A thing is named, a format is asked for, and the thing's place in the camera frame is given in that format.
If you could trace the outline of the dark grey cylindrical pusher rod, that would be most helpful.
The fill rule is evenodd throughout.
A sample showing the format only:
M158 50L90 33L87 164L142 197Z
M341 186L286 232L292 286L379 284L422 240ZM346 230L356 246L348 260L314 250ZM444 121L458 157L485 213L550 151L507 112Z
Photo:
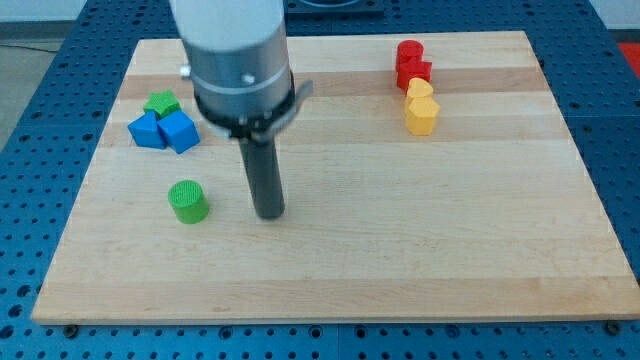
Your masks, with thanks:
M285 202L274 141L242 139L239 147L257 216L266 220L279 218Z

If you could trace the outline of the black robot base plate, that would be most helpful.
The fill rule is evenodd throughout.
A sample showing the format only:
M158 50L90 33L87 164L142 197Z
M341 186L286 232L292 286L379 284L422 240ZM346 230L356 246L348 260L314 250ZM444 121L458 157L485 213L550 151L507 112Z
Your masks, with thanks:
M285 14L290 17L382 15L381 0L283 0Z

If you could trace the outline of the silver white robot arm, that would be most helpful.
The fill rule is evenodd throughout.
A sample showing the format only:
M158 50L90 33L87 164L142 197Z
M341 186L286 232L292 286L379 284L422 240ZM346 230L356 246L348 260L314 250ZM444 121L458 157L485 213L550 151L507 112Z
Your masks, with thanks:
M202 116L238 141L253 206L262 219L285 209L276 137L313 92L296 85L281 0L171 0Z

